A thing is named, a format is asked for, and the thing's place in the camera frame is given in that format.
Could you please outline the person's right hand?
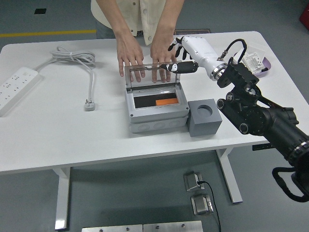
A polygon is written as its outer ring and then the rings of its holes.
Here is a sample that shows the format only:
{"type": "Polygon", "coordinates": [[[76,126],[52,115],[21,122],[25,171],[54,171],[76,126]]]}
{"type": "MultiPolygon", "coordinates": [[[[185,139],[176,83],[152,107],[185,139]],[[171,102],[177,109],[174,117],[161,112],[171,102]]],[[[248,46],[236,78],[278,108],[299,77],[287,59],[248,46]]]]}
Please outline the person's right hand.
{"type": "Polygon", "coordinates": [[[119,74],[124,77],[124,67],[143,64],[142,49],[132,34],[125,33],[115,36],[117,42],[117,59],[119,74]]]}

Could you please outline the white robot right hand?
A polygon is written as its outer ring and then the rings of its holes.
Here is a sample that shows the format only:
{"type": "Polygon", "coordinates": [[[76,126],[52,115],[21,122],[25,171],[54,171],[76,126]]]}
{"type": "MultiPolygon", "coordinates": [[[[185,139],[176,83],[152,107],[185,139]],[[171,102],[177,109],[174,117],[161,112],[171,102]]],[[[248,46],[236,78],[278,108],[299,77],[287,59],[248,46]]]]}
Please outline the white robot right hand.
{"type": "Polygon", "coordinates": [[[172,73],[194,73],[199,67],[206,70],[208,77],[217,81],[227,68],[227,64],[217,55],[213,47],[204,38],[183,36],[175,38],[168,50],[178,46],[176,55],[183,49],[183,59],[189,55],[191,61],[174,64],[162,64],[159,67],[172,73]]]}

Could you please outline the person's left hand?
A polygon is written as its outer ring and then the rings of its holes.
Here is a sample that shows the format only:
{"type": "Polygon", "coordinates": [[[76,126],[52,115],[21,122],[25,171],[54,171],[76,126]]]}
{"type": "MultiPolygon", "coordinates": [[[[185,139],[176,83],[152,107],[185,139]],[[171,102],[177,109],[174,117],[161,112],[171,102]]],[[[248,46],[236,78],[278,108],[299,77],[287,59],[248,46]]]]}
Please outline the person's left hand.
{"type": "MultiPolygon", "coordinates": [[[[176,61],[175,58],[175,49],[168,51],[169,46],[173,41],[173,35],[156,35],[153,39],[151,45],[151,58],[153,61],[154,67],[157,67],[158,63],[166,63],[170,61],[176,61]]],[[[152,82],[157,82],[157,71],[152,70],[152,82]]],[[[164,69],[159,69],[159,77],[161,82],[169,82],[171,79],[170,71],[166,71],[164,69]]]]}

